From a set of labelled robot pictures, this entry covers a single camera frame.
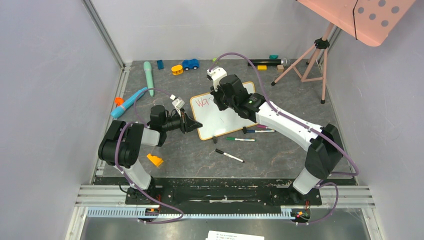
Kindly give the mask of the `yellow framed whiteboard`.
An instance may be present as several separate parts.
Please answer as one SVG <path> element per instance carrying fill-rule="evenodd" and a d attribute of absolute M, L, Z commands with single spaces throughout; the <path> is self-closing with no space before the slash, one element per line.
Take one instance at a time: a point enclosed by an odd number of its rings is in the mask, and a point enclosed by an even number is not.
<path fill-rule="evenodd" d="M 256 125 L 249 119 L 241 118 L 230 108 L 220 111 L 210 93 L 193 96 L 189 103 L 194 119 L 202 123 L 202 127 L 197 129 L 202 141 Z"/>

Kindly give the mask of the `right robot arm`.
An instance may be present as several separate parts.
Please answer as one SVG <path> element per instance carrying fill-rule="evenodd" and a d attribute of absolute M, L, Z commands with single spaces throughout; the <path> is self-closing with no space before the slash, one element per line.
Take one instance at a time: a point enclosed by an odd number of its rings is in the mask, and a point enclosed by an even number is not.
<path fill-rule="evenodd" d="M 235 74 L 207 72 L 210 93 L 220 111 L 232 109 L 242 119 L 265 125 L 288 137 L 306 151 L 304 168 L 291 184 L 289 199 L 302 204 L 309 192 L 332 173 L 343 158 L 343 144 L 337 127 L 322 127 L 302 120 L 266 102 L 263 95 L 249 93 Z"/>

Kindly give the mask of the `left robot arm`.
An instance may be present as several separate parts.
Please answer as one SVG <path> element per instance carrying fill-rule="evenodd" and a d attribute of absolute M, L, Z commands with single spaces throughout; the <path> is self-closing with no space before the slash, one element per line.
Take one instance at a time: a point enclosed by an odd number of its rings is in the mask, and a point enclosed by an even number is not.
<path fill-rule="evenodd" d="M 128 124 L 122 120 L 113 120 L 97 152 L 100 160 L 128 177 L 132 188 L 139 188 L 137 196 L 145 204 L 156 200 L 157 190 L 150 186 L 152 177 L 138 160 L 141 146 L 161 147 L 167 132 L 180 130 L 185 134 L 203 126 L 188 116 L 183 108 L 170 114 L 163 105 L 155 105 L 150 109 L 149 117 L 148 128 L 141 123 Z"/>

